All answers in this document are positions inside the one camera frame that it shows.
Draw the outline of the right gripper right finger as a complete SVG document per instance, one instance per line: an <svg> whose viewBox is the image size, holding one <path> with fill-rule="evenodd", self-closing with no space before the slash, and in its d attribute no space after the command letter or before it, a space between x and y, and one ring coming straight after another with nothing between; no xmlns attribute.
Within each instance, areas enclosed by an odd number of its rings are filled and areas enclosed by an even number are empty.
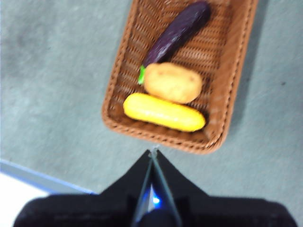
<svg viewBox="0 0 303 227"><path fill-rule="evenodd" d="M151 152L154 189L178 227L295 227L287 208L256 198L211 196L188 180L159 151Z"/></svg>

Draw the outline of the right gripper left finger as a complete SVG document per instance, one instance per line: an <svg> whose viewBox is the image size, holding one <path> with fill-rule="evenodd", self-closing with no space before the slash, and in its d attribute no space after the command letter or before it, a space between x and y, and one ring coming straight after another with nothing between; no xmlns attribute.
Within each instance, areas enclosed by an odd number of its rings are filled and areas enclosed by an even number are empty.
<svg viewBox="0 0 303 227"><path fill-rule="evenodd" d="M144 194L149 150L100 194L55 194L25 204L16 227L129 227Z"/></svg>

